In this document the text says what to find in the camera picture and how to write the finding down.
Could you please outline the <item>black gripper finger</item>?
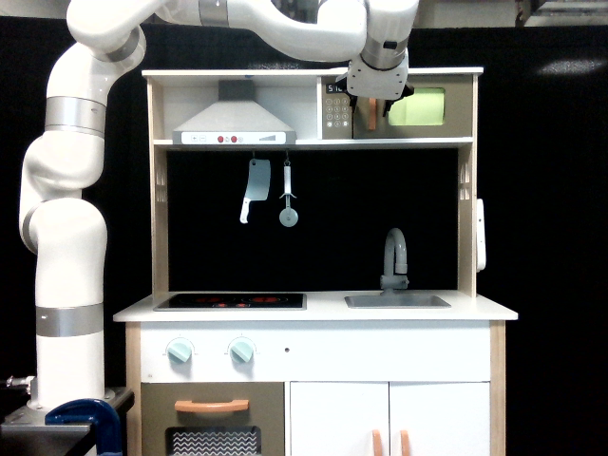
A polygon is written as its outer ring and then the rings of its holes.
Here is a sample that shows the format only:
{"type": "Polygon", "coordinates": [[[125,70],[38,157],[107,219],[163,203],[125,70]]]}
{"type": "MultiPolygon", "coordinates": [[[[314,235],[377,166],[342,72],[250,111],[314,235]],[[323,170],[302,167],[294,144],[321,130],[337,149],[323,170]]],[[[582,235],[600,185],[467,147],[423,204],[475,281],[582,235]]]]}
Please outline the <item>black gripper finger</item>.
{"type": "Polygon", "coordinates": [[[392,108],[392,106],[398,101],[407,98],[414,94],[414,87],[411,84],[405,84],[401,95],[394,100],[385,100],[383,116],[386,117],[392,108]]]}
{"type": "Polygon", "coordinates": [[[355,112],[356,111],[356,107],[357,107],[357,101],[358,101],[358,97],[355,95],[350,95],[350,107],[351,107],[351,111],[355,112]]]}

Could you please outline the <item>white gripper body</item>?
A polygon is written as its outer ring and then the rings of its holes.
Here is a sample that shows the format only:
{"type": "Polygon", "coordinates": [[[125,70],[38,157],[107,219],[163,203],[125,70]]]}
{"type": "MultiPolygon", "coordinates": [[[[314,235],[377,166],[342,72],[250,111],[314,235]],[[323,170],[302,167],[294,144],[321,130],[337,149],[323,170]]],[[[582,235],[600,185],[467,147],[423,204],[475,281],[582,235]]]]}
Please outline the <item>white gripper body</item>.
{"type": "Polygon", "coordinates": [[[356,97],[401,100],[409,95],[409,54],[395,68],[387,70],[368,66],[360,56],[349,63],[346,90],[356,97]]]}

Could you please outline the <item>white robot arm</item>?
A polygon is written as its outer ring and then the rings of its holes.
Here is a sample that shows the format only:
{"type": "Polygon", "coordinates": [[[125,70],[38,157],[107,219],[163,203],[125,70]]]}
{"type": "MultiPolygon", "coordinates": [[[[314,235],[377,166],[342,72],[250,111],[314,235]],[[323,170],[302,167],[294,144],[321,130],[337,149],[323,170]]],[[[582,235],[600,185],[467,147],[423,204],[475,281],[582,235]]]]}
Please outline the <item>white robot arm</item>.
{"type": "Polygon", "coordinates": [[[314,23],[271,1],[73,1],[74,44],[47,82],[44,133],[25,154],[19,231],[37,257],[36,406],[105,396],[104,267],[107,230],[82,192],[102,175],[111,87],[143,60],[142,22],[248,29],[303,61],[347,62],[351,95],[406,93],[415,1],[322,1],[314,23]]]}

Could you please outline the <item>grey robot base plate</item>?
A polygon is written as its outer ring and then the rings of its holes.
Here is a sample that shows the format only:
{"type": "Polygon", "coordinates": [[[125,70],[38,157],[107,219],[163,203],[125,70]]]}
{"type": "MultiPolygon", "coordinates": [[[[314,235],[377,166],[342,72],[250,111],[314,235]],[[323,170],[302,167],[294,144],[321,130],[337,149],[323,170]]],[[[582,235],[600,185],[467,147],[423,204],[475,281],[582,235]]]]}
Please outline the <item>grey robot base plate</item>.
{"type": "Polygon", "coordinates": [[[128,388],[106,389],[102,399],[77,399],[56,408],[43,408],[30,400],[9,414],[1,424],[5,433],[122,432],[122,416],[133,407],[134,392],[128,388]]]}

